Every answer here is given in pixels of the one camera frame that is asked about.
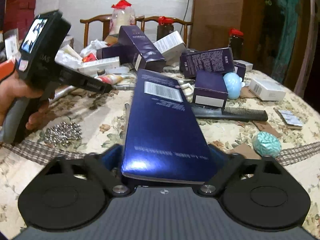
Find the person's left hand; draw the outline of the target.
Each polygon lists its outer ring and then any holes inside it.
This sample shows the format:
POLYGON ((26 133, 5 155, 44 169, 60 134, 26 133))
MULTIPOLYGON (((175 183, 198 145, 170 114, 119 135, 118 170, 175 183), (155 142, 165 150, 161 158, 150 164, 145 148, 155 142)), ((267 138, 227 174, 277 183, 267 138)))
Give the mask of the person's left hand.
MULTIPOLYGON (((13 101, 17 98, 40 98, 43 94, 43 91, 32 88, 27 85, 23 80, 21 80, 18 76, 17 72, 14 72, 8 78, 1 82, 1 126, 3 125, 3 121, 7 116, 7 112, 13 103, 13 101)), ((48 110, 49 100, 43 101, 38 110, 29 116, 28 121, 25 125, 26 129, 33 130, 42 124, 42 120, 48 110)))

